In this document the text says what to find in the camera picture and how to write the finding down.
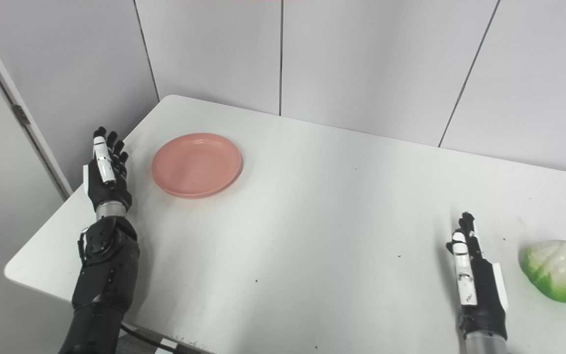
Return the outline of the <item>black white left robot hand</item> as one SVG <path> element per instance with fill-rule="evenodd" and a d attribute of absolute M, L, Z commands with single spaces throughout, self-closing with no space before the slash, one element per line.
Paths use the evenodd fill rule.
<path fill-rule="evenodd" d="M 126 162 L 129 154 L 115 131 L 98 127 L 93 133 L 92 159 L 86 165 L 85 189 L 97 215 L 116 205 L 125 215 L 133 203 L 128 191 Z"/>

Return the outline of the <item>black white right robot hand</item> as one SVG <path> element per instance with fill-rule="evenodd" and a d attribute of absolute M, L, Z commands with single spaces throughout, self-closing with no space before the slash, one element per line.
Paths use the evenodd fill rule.
<path fill-rule="evenodd" d="M 500 264 L 485 259 L 474 215 L 465 211 L 446 248 L 453 257 L 463 338 L 483 334 L 508 340 L 508 298 Z"/>

